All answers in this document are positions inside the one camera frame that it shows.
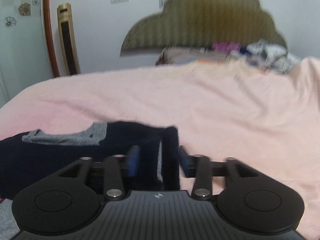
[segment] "olive green headboard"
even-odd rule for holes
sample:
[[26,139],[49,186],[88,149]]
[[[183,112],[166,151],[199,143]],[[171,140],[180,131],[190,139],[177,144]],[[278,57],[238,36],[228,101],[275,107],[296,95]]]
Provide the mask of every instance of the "olive green headboard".
[[168,0],[162,13],[131,28],[121,51],[172,45],[208,47],[224,41],[246,45],[260,39],[286,47],[259,0]]

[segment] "purple cloth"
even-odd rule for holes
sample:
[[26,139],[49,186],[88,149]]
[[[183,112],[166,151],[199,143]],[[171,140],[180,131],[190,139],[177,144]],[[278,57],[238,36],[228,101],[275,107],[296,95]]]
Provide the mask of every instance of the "purple cloth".
[[233,43],[233,42],[230,42],[230,43],[228,43],[228,42],[215,42],[212,45],[212,48],[214,49],[214,51],[230,53],[232,50],[240,51],[241,44],[240,43]]

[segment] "pink bed sheet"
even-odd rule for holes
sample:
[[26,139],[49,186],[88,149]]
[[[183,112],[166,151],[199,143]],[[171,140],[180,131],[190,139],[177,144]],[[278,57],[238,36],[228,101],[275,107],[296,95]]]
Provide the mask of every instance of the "pink bed sheet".
[[[175,125],[190,154],[235,157],[300,193],[298,231],[320,239],[320,61],[289,76],[241,62],[94,73],[27,88],[0,109],[0,139],[41,128],[72,133],[92,122]],[[182,179],[190,190],[192,180]],[[215,179],[214,192],[223,181]]]

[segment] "wall decal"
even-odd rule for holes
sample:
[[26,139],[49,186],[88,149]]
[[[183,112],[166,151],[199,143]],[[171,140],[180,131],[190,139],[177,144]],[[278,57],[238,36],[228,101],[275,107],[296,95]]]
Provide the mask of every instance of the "wall decal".
[[32,4],[34,5],[34,6],[39,6],[39,0],[32,0]]
[[29,3],[24,3],[20,5],[19,7],[19,13],[22,16],[30,16],[31,15],[31,9],[30,9],[30,4]]
[[7,27],[13,27],[16,25],[17,21],[13,18],[13,17],[7,17],[7,18],[4,18],[5,20],[7,20],[7,22],[5,23],[5,26]]

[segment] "navy blue cloth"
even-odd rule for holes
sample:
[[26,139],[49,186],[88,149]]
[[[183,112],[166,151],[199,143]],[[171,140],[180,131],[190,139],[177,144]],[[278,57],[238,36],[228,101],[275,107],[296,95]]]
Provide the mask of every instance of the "navy blue cloth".
[[[139,145],[140,162],[132,186],[137,190],[179,190],[179,141],[175,127],[153,128],[139,123],[108,123],[99,146],[60,146],[22,142],[21,133],[0,141],[0,196],[13,199],[25,187],[47,177],[83,156],[101,162],[126,154]],[[162,141],[163,182],[157,178],[159,143]]]

